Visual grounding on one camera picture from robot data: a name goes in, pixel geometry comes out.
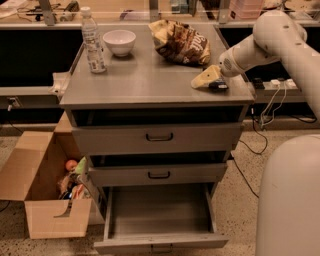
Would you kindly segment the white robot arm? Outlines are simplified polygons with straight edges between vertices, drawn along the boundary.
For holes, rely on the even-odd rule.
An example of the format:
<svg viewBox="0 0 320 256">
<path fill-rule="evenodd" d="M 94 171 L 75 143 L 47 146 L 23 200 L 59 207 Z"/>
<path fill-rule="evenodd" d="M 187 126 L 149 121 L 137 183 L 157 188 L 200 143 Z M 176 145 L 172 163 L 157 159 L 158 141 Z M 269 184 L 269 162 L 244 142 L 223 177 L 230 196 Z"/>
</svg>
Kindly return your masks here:
<svg viewBox="0 0 320 256">
<path fill-rule="evenodd" d="M 320 119 L 320 54 L 306 30 L 280 10 L 256 19 L 252 34 L 191 81 L 199 88 L 279 61 L 291 78 L 283 101 Z M 273 151 L 260 184 L 255 256 L 320 256 L 320 135 L 292 138 Z"/>
</svg>

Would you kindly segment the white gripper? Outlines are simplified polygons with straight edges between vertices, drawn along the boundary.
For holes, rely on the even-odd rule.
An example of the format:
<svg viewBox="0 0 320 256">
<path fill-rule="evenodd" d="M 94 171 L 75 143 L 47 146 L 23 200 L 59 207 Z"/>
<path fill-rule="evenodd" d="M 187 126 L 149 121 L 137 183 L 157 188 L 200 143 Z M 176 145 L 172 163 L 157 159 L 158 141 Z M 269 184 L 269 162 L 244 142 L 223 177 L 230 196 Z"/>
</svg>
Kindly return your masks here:
<svg viewBox="0 0 320 256">
<path fill-rule="evenodd" d="M 246 71 L 262 65 L 277 62 L 278 58 L 271 56 L 254 41 L 252 35 L 232 46 L 219 57 L 219 66 L 211 65 L 191 81 L 192 88 L 199 88 L 216 81 L 221 77 L 235 77 Z"/>
</svg>

